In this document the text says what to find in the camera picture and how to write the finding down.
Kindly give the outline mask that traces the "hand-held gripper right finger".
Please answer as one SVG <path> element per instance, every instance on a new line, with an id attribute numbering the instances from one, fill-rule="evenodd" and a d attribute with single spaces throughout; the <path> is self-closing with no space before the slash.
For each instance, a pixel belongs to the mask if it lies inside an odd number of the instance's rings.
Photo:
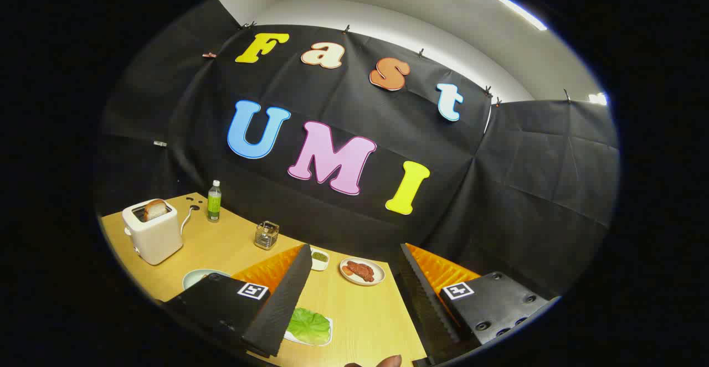
<path id="1" fill-rule="evenodd" d="M 505 273 L 478 275 L 412 244 L 400 247 L 399 272 L 425 349 L 414 365 L 444 365 L 481 354 L 559 302 Z"/>

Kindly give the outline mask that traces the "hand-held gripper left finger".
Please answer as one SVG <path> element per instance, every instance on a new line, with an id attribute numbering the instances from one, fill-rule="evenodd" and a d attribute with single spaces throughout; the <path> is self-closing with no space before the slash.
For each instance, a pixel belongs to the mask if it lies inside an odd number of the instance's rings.
<path id="1" fill-rule="evenodd" d="M 232 278 L 207 274 L 162 306 L 225 349 L 276 356 L 311 267 L 301 244 Z"/>

